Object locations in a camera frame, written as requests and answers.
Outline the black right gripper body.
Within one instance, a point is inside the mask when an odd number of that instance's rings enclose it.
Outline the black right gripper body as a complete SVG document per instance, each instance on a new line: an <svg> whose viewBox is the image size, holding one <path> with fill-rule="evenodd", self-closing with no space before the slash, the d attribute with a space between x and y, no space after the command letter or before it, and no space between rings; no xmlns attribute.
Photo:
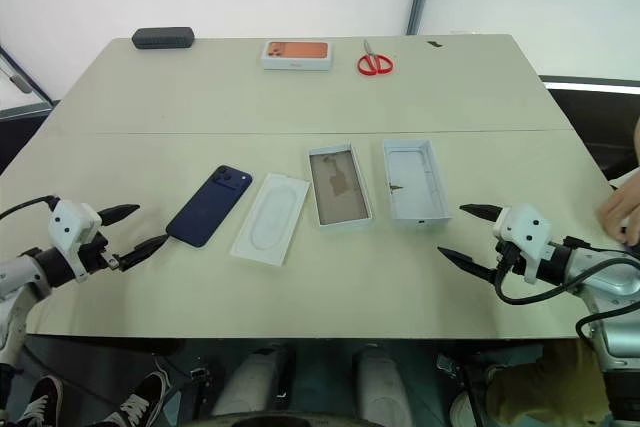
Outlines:
<svg viewBox="0 0 640 427"><path fill-rule="evenodd" d="M526 260L521 249L512 242L499 241L495 247L498 253L496 269L500 272L513 272L523 276L526 270Z"/></svg>

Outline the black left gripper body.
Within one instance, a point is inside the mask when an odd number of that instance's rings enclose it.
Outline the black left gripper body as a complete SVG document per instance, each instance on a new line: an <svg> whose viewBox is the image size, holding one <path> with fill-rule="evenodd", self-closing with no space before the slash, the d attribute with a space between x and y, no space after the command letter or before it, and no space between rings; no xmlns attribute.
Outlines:
<svg viewBox="0 0 640 427"><path fill-rule="evenodd" d="M108 248L107 238L98 231L94 238L79 248L79 259L88 274L110 269L119 270L121 259Z"/></svg>

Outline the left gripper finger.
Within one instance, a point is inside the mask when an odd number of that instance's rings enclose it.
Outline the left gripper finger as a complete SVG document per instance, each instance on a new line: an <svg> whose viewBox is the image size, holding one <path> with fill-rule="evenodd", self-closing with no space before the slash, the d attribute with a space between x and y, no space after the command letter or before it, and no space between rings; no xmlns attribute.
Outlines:
<svg viewBox="0 0 640 427"><path fill-rule="evenodd" d="M118 260L117 269L129 270L135 267L136 265L144 262L146 259L151 257L156 251L158 251L165 244L167 239L168 239L168 235L164 234L164 235L150 238L136 245L130 253L124 256L117 257L117 260Z"/></svg>
<svg viewBox="0 0 640 427"><path fill-rule="evenodd" d="M98 216L101 219L102 225L113 225L122 221L139 208L140 206L138 204L120 204L100 210Z"/></svg>

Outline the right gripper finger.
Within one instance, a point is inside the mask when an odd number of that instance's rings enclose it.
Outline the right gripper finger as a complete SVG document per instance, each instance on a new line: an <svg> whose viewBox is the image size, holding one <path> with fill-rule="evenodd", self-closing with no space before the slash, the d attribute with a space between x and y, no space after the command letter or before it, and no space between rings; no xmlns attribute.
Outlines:
<svg viewBox="0 0 640 427"><path fill-rule="evenodd" d="M483 267L477 264L471 257L448 248L438 247L438 251L460 270L486 281L490 285L494 285L496 280L495 269Z"/></svg>
<svg viewBox="0 0 640 427"><path fill-rule="evenodd" d="M459 209L487 221L496 221L502 212L500 206L490 204L464 204Z"/></svg>

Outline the person's bare hand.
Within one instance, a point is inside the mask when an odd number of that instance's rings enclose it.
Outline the person's bare hand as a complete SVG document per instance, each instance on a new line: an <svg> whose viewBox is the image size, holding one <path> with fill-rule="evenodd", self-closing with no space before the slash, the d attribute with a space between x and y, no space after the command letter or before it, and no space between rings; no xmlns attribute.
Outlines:
<svg viewBox="0 0 640 427"><path fill-rule="evenodd" d="M603 230L628 246L639 243L639 178L629 179L597 210Z"/></svg>

